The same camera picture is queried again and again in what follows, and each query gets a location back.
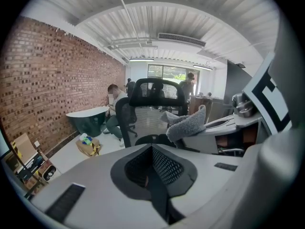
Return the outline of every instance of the yellow object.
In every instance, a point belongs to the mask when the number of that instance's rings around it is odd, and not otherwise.
[[[100,155],[99,154],[99,148],[100,148],[100,145],[97,145],[93,148],[93,151],[92,153],[90,154],[90,156],[94,155],[94,154],[97,154],[97,155]]]
[[[16,154],[18,155],[19,158],[22,157],[21,152],[18,150],[15,141],[12,141],[11,145],[13,146],[13,149],[15,150]]]

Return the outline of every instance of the window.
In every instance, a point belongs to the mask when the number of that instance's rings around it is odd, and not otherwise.
[[[163,74],[163,66],[162,65],[148,65],[148,78],[161,78]]]
[[[173,67],[173,66],[165,66],[165,65],[148,65],[148,78],[160,78],[176,83],[180,83],[181,81],[185,81],[186,76],[188,73],[194,74],[194,94],[197,94],[198,90],[198,79],[199,79],[199,71],[197,70],[190,70],[180,67]]]

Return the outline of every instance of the black office chair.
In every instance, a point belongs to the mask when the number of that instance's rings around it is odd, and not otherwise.
[[[115,111],[120,129],[126,129],[127,132],[133,133],[134,137],[137,137],[138,134],[133,131],[135,129],[134,123],[137,122],[137,115],[134,107],[129,105],[129,97],[120,99],[115,105]]]
[[[146,143],[175,146],[165,135],[168,124],[160,120],[163,109],[170,107],[187,114],[184,94],[177,83],[153,78],[139,79],[130,101],[121,99],[116,104],[125,147]]]

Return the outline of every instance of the brick wall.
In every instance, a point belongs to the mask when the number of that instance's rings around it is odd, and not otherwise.
[[[23,133],[47,153],[75,129],[68,112],[106,104],[125,84],[125,67],[55,27],[19,18],[2,49],[0,118],[10,141]]]

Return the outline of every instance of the person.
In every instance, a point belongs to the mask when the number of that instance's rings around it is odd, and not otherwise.
[[[130,98],[132,96],[132,91],[134,89],[135,82],[132,82],[130,78],[127,79],[126,89],[127,89],[127,95]]]
[[[120,128],[118,128],[119,122],[116,117],[115,105],[116,103],[127,94],[119,89],[117,85],[111,84],[108,87],[108,94],[113,95],[113,103],[109,105],[109,109],[106,112],[106,129],[103,131],[104,134],[114,134],[120,141],[120,147],[124,146],[124,140]]]
[[[194,95],[194,83],[192,82],[194,79],[194,74],[188,73],[186,80],[179,83],[179,85],[182,87],[186,101],[190,99],[190,94]]]
[[[127,79],[127,84],[125,85],[125,88],[126,88],[126,89],[128,89],[129,82],[131,82],[131,81],[132,81],[132,80],[131,80],[130,78]]]

